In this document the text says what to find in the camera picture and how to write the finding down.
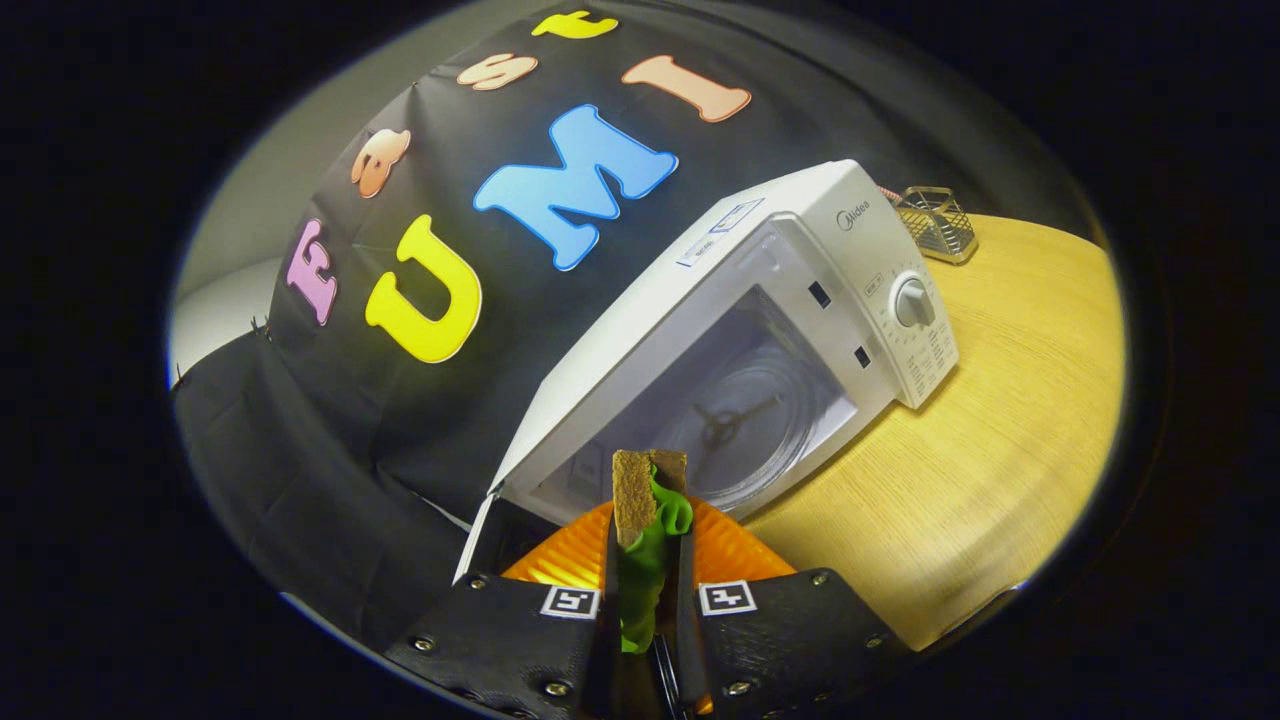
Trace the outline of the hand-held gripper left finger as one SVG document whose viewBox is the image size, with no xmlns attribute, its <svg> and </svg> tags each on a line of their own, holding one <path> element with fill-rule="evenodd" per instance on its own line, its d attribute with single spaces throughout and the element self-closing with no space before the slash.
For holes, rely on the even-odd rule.
<svg viewBox="0 0 1280 720">
<path fill-rule="evenodd" d="M 385 648 L 408 680 L 489 719 L 602 719 L 616 660 L 612 507 L 552 529 L 498 500 L 453 584 Z"/>
</svg>

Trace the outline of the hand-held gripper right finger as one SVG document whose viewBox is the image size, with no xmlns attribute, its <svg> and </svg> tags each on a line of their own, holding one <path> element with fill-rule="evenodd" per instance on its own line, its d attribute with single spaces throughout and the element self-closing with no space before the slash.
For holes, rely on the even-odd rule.
<svg viewBox="0 0 1280 720">
<path fill-rule="evenodd" d="M 692 501 L 678 544 L 675 676 L 692 719 L 850 719 L 913 650 L 832 568 L 796 569 Z"/>
</svg>

